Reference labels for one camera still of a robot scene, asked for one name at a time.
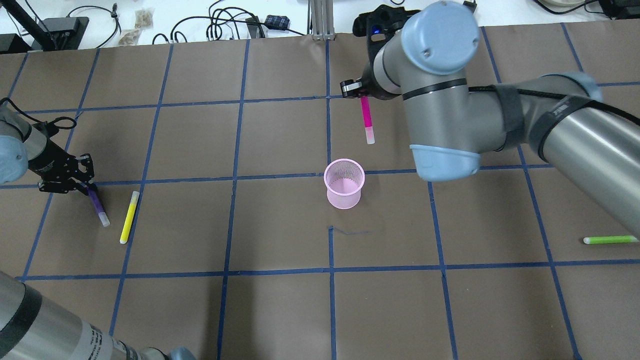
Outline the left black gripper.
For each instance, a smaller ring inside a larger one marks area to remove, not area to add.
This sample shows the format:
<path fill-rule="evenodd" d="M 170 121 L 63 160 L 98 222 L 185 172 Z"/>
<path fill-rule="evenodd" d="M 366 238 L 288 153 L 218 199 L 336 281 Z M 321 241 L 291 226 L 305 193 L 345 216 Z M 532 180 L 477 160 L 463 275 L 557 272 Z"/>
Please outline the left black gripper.
<path fill-rule="evenodd" d="M 93 191 L 95 169 L 89 153 L 74 157 L 52 140 L 30 160 L 30 170 L 39 176 L 38 190 L 45 193 L 68 194 Z"/>

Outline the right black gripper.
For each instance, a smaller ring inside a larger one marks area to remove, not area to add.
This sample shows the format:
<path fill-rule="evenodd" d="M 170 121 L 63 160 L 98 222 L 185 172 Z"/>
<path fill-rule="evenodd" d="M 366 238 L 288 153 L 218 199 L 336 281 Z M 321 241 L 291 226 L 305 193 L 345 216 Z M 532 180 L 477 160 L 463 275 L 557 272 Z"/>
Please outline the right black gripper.
<path fill-rule="evenodd" d="M 377 100 L 393 100 L 401 95 L 398 71 L 384 63 L 368 64 L 360 79 L 340 82 L 340 91 L 345 99 L 357 99 L 367 95 Z"/>

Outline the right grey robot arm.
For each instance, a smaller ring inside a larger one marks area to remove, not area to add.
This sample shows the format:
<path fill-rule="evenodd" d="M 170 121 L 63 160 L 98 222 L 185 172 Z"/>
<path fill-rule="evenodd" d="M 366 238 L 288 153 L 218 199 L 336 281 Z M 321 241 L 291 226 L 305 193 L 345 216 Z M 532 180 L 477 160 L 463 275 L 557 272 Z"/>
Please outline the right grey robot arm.
<path fill-rule="evenodd" d="M 634 236 L 640 229 L 639 119 L 602 102 L 582 71 L 469 86 L 482 34 L 473 12 L 440 0 L 423 10 L 378 6 L 354 20 L 368 64 L 343 98 L 402 98 L 419 177 L 472 176 L 482 154 L 521 144 L 554 166 Z"/>

